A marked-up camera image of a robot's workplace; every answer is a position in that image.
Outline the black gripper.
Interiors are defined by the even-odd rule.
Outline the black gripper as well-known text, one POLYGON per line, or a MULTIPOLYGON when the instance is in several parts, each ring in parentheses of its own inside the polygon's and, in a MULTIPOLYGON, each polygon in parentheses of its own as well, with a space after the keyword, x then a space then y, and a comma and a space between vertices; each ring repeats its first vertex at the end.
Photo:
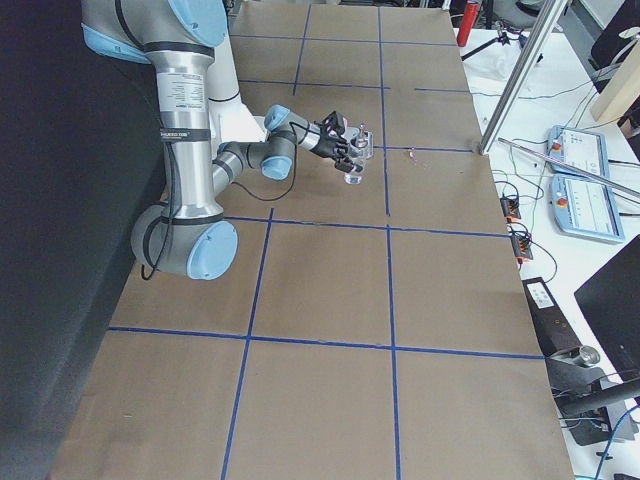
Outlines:
POLYGON ((345 118, 333 111, 323 120, 316 121, 315 125, 319 128, 319 140, 312 152, 321 158, 331 158, 337 170, 351 171, 353 161, 348 155, 348 141, 343 137, 345 118))

